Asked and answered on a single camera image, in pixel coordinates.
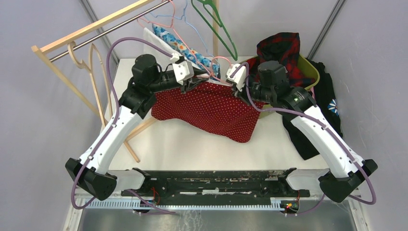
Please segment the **green hanger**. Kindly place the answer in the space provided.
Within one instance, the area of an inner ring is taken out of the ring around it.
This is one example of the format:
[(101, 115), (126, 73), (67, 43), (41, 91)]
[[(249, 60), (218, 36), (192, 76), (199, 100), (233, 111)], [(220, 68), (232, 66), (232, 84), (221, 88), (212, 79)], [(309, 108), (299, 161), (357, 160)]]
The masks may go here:
[(222, 44), (231, 58), (237, 61), (238, 50), (226, 25), (221, 19), (219, 2), (217, 0), (191, 0), (191, 5), (199, 17), (211, 29), (217, 41)]

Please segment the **red polka dot garment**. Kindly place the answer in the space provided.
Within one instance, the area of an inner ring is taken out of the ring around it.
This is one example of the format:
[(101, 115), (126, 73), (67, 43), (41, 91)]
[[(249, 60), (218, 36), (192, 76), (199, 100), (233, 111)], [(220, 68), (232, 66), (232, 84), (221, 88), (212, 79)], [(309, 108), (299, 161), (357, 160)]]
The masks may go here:
[(151, 115), (157, 120), (179, 119), (208, 133), (235, 142), (248, 142), (260, 117), (253, 106), (236, 98), (228, 86), (204, 82), (191, 91), (156, 93)]

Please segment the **red plaid shirt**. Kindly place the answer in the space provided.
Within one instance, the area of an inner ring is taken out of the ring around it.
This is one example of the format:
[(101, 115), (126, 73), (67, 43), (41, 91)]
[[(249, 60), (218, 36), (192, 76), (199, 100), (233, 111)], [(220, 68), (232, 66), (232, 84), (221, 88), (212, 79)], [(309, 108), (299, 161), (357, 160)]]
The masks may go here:
[(315, 79), (307, 77), (298, 68), (300, 57), (300, 36), (294, 32), (280, 32), (260, 41), (256, 46), (257, 56), (247, 60), (249, 74), (259, 80), (257, 67), (266, 61), (277, 61), (287, 70), (287, 78), (291, 86), (308, 87)]

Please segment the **white garment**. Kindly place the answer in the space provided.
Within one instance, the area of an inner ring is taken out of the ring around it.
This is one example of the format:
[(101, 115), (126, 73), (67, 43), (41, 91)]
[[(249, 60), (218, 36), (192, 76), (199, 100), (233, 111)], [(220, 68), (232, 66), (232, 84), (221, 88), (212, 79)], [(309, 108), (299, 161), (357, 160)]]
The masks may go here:
[(149, 45), (143, 45), (143, 54), (151, 54), (156, 58), (157, 63), (162, 67), (162, 69), (166, 69), (166, 67), (171, 64), (171, 57), (173, 54), (177, 54), (180, 56), (181, 54), (171, 48), (166, 42), (156, 36), (152, 31), (147, 28), (143, 29), (143, 37), (145, 41), (150, 42), (151, 44), (157, 46), (158, 48), (166, 51), (170, 54), (170, 57), (161, 53), (160, 51), (156, 50), (155, 48)]

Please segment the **wooden hanger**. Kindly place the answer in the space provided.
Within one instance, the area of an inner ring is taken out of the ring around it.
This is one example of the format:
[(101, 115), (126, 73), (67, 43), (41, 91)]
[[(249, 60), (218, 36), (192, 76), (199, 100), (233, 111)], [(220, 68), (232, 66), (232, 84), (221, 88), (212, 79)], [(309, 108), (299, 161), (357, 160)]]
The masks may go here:
[[(74, 65), (79, 68), (79, 69), (84, 69), (90, 77), (90, 81), (92, 84), (92, 89), (94, 92), (94, 97), (97, 103), (97, 115), (100, 117), (100, 120), (102, 122), (103, 125), (107, 124), (107, 120), (105, 118), (105, 112), (106, 109), (108, 109), (109, 111), (109, 115), (112, 116), (113, 115), (113, 107), (112, 107), (112, 100), (110, 97), (110, 87), (108, 85), (108, 78), (107, 78), (107, 73), (106, 73), (106, 69), (105, 69), (105, 63), (102, 60), (102, 56), (100, 51), (98, 50), (98, 48), (96, 47), (95, 44), (91, 44), (90, 48), (89, 48), (89, 52), (88, 52), (88, 62), (85, 62), (84, 60), (79, 60), (74, 52), (74, 47), (77, 44), (72, 41), (67, 45), (68, 48), (68, 54), (71, 58), (71, 60), (73, 61)], [(102, 70), (102, 76), (103, 76), (103, 80), (104, 80), (104, 89), (106, 91), (106, 95), (107, 95), (107, 106), (103, 107), (102, 106), (102, 101), (101, 101), (101, 96), (99, 93), (99, 89), (97, 87), (96, 84), (96, 78), (95, 78), (95, 74), (94, 74), (94, 64), (93, 64), (93, 60), (94, 60), (94, 55), (96, 55), (96, 57), (99, 60), (99, 65), (101, 67)]]

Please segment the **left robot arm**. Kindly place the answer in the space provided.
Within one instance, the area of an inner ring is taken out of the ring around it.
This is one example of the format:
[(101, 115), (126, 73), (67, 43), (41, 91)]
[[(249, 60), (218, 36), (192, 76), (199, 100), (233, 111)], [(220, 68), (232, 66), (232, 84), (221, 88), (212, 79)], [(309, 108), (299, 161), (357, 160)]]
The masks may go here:
[(65, 168), (79, 187), (103, 201), (114, 191), (133, 189), (144, 196), (151, 191), (151, 182), (131, 176), (132, 183), (122, 183), (119, 175), (110, 174), (108, 168), (122, 143), (131, 131), (146, 117), (157, 102), (156, 93), (179, 89), (186, 93), (205, 82), (205, 70), (196, 68), (183, 56), (174, 55), (170, 68), (162, 69), (151, 54), (135, 59), (126, 90), (118, 100), (118, 107), (111, 120), (95, 142), (79, 159), (69, 158)]

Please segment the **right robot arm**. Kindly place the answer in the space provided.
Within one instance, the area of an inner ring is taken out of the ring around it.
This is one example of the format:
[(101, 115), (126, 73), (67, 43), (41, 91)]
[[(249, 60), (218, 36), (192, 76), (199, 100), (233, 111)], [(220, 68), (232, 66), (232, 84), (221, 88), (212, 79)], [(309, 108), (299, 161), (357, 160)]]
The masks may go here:
[(250, 105), (264, 102), (270, 112), (277, 112), (297, 128), (313, 145), (327, 164), (326, 169), (292, 169), (279, 181), (278, 191), (291, 196), (297, 190), (320, 190), (334, 202), (342, 202), (366, 182), (370, 204), (377, 201), (369, 179), (378, 168), (372, 159), (363, 159), (337, 134), (320, 107), (305, 88), (292, 87), (286, 68), (277, 61), (258, 66), (258, 82), (250, 82), (247, 62), (235, 64), (227, 71), (226, 80), (237, 98)]

